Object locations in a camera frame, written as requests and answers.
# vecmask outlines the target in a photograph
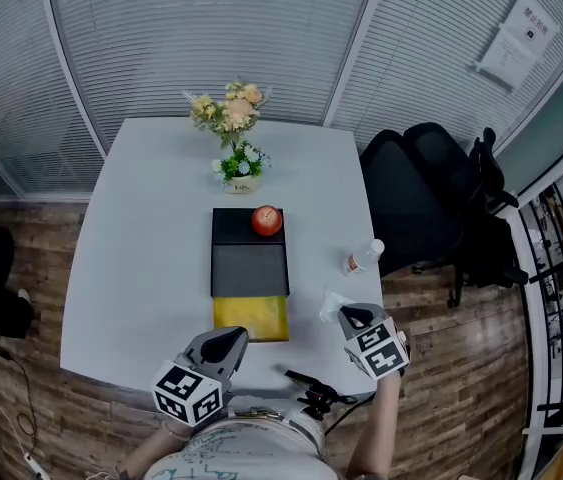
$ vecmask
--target paper sign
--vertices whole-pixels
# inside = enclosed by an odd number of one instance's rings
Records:
[[[477,69],[487,71],[516,89],[532,71],[535,62],[536,57],[502,28],[477,64]]]
[[[519,43],[537,57],[559,31],[557,25],[536,0],[517,0],[503,24]]]
[[[476,63],[513,89],[521,86],[540,61],[559,25],[536,0],[517,0],[488,51]]]

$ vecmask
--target black cable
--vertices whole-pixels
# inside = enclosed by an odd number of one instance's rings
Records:
[[[359,402],[358,404],[350,407],[337,421],[335,421],[332,425],[330,425],[330,427],[328,427],[328,430],[325,431],[325,435],[327,436],[331,431],[333,431],[336,426],[341,423],[344,419],[346,419],[348,416],[350,416],[350,414],[352,414],[352,412],[354,412],[355,410],[357,410],[359,407],[361,407],[362,405],[367,404],[368,402],[371,402],[372,400],[374,400],[374,395],[376,393],[372,393],[368,398],[366,398],[365,400],[363,400],[362,402]]]
[[[26,413],[24,412],[20,412],[17,414],[17,425],[19,425],[19,428],[21,429],[21,432],[23,432],[26,436],[31,437],[32,438],[32,449],[28,452],[28,455],[32,455],[34,453],[34,450],[36,450],[37,448],[37,416],[34,412],[34,407],[32,406],[32,399],[30,398],[30,379],[28,378],[28,373],[25,371],[25,368],[23,367],[23,365],[21,363],[19,363],[19,361],[17,361],[14,357],[12,357],[12,355],[10,354],[10,352],[8,352],[6,349],[0,347],[0,357],[2,359],[5,359],[6,361],[13,361],[14,364],[16,364],[20,369],[21,372],[23,373],[23,376],[25,378],[25,385],[26,385],[26,390],[27,390],[27,395],[28,395],[28,405],[30,406],[30,413],[32,414],[32,418],[30,418],[30,416],[28,416]],[[23,428],[23,425],[21,425],[21,421],[20,419],[25,418],[28,420],[28,423],[30,424],[30,427],[32,428],[32,432],[28,432],[25,428]]]
[[[30,419],[30,416],[28,416],[26,413],[20,412],[19,414],[17,414],[17,424],[19,425],[21,432],[23,432],[26,436],[32,438],[32,449],[28,452],[28,455],[32,455],[34,453],[34,450],[37,449],[37,415],[34,413],[34,408],[32,407],[32,399],[30,398],[30,379],[28,378],[28,373],[25,371],[25,368],[21,365],[21,363],[19,363],[19,361],[14,358],[12,358],[12,360],[14,361],[14,364],[21,368],[21,372],[25,377],[25,385],[28,392],[28,405],[30,406],[30,414],[32,414],[32,419]],[[28,432],[23,428],[23,425],[21,425],[19,418],[26,418],[28,420],[28,423],[32,428],[32,432]]]

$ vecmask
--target plastic bottle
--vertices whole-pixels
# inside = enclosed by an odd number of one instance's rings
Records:
[[[379,257],[384,249],[385,245],[383,245],[383,242],[376,238],[363,244],[344,261],[343,272],[347,276],[365,272],[379,261]]]

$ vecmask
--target white table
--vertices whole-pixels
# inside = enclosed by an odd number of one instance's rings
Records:
[[[127,119],[105,162],[77,244],[68,287],[61,367],[149,390],[164,359],[213,328],[212,209],[283,208],[290,341],[251,343],[232,377],[237,392],[280,393],[286,369],[342,394],[374,383],[343,351],[338,323],[319,318],[326,285],[381,303],[378,268],[346,277],[346,255],[373,238],[350,132],[259,122],[248,139],[275,166],[251,194],[226,194],[213,178],[219,139],[188,118]]]

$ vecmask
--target red apple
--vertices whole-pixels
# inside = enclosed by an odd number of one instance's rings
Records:
[[[252,212],[252,229],[257,235],[272,236],[281,229],[283,217],[274,206],[262,206]]]

